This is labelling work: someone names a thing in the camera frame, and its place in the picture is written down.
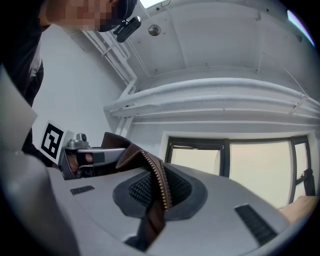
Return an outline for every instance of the ventilation grille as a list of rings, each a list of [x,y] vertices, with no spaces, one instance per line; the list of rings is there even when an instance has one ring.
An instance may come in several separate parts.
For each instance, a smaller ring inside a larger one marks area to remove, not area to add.
[[[171,193],[172,206],[174,207],[190,196],[192,186],[184,178],[169,169],[165,170],[165,174]]]
[[[234,209],[254,238],[263,246],[277,236],[277,233],[260,217],[249,205],[242,205]]]
[[[149,207],[152,201],[151,173],[129,187],[129,194],[145,207]]]
[[[77,194],[88,192],[88,191],[94,190],[94,189],[95,188],[93,186],[89,185],[89,186],[76,187],[76,188],[70,189],[70,191],[71,191],[72,195],[77,195]]]

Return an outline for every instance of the person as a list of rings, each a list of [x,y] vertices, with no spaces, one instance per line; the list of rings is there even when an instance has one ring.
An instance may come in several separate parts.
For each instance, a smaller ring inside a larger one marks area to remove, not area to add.
[[[31,0],[5,1],[1,18],[8,17],[17,25],[2,21],[5,39],[1,40],[0,64],[4,65],[12,82],[32,107],[44,77],[40,58],[40,37],[50,25],[90,30],[109,31],[129,18],[138,0]],[[47,167],[57,167],[33,144],[32,130],[22,151],[40,159]],[[92,162],[92,155],[85,155]],[[78,169],[75,155],[69,156],[73,172]]]

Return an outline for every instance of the black window frame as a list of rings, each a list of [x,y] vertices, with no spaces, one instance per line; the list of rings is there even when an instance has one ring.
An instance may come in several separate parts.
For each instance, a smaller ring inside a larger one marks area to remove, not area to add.
[[[297,177],[297,153],[296,145],[305,144],[308,169],[311,169],[311,153],[308,141],[308,135],[283,137],[283,138],[264,138],[264,139],[213,139],[213,138],[186,138],[170,136],[167,143],[165,162],[170,163],[173,149],[200,149],[200,150],[220,150],[220,176],[230,177],[230,144],[254,144],[254,143],[272,143],[272,142],[290,142],[292,157],[292,180],[289,195],[289,204],[293,202],[296,193],[296,187],[303,179]]]

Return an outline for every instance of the zipper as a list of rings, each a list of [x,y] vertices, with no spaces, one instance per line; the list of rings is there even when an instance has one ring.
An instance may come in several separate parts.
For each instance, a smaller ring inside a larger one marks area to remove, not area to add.
[[[155,177],[156,177],[158,184],[159,184],[159,187],[160,187],[163,207],[167,211],[169,208],[172,207],[172,200],[171,200],[171,193],[170,193],[170,189],[169,189],[167,176],[165,173],[164,163],[159,159],[154,160],[145,151],[142,151],[142,155],[147,160],[147,162],[149,163],[149,165],[152,168],[152,171],[155,174]]]

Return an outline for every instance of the window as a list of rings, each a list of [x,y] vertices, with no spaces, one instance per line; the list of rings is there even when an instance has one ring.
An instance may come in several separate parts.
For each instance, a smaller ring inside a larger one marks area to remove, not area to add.
[[[156,4],[165,2],[166,0],[140,0],[141,4],[145,9],[148,9],[152,6],[155,6]]]
[[[311,169],[307,136],[249,140],[170,137],[165,161],[230,178],[275,208],[305,196],[305,186],[314,186],[314,181],[305,182],[304,176]]]
[[[311,42],[313,46],[315,46],[314,41],[311,39],[311,36],[309,35],[305,27],[302,25],[300,20],[298,20],[298,18],[290,10],[287,11],[287,15],[288,15],[288,20],[293,25],[295,25],[305,35],[306,38],[308,38],[308,40]]]

